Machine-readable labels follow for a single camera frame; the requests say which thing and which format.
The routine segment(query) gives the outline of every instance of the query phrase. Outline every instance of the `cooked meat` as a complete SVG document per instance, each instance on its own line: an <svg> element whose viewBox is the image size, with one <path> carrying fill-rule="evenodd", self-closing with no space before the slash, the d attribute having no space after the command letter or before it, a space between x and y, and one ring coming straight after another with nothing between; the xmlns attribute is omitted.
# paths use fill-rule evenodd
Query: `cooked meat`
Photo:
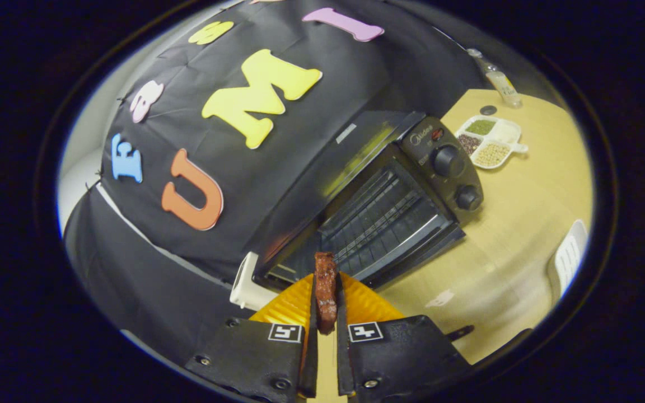
<svg viewBox="0 0 645 403"><path fill-rule="evenodd" d="M317 329L321 334L330 334L338 318L335 301L335 278L338 266L332 252L315 253L315 299L317 299Z"/></svg>

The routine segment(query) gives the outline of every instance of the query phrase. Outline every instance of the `table surface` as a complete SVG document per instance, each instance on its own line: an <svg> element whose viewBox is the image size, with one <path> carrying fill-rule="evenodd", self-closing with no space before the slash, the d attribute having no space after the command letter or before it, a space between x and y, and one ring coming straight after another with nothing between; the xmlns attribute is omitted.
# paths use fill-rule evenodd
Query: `table surface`
<svg viewBox="0 0 645 403"><path fill-rule="evenodd" d="M455 132L494 105L493 117L522 127L519 142L529 151L497 169L477 168L484 202L463 227L466 237L377 290L405 316L427 315L445 333L474 325L454 342L470 364L547 316L554 304L547 264L576 219L587 229L592 224L593 176L582 134L561 107L521 97L524 106L512 109L494 90L468 90L441 119ZM333 337L320 337L318 397L311 402L347 400L337 396Z"/></svg>

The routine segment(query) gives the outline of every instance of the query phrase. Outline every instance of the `black knob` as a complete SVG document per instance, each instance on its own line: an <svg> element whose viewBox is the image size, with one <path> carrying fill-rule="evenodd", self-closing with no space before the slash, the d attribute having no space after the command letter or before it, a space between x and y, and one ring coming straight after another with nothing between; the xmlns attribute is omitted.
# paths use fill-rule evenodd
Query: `black knob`
<svg viewBox="0 0 645 403"><path fill-rule="evenodd" d="M464 156L455 146L447 145L437 150L432 168L441 176L458 177L464 170Z"/></svg>
<svg viewBox="0 0 645 403"><path fill-rule="evenodd" d="M456 204L460 209L473 211L482 203L482 195L474 186L466 185L459 188Z"/></svg>

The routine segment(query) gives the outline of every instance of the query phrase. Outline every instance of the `oven control panel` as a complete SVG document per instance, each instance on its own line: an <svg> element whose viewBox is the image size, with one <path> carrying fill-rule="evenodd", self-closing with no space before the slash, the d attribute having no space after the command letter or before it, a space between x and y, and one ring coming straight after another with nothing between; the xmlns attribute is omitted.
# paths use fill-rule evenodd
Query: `oven control panel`
<svg viewBox="0 0 645 403"><path fill-rule="evenodd" d="M471 220L484 194L474 165L455 135L439 119L428 116L398 145L459 222Z"/></svg>

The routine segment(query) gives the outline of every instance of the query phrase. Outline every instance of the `oven window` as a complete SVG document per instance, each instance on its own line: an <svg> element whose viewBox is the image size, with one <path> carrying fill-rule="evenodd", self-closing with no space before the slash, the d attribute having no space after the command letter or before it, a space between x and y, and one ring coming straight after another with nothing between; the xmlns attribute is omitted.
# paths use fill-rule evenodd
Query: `oven window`
<svg viewBox="0 0 645 403"><path fill-rule="evenodd" d="M315 252L331 251L338 270L364 281L450 224L402 165L391 160L267 275L294 283L315 271Z"/></svg>

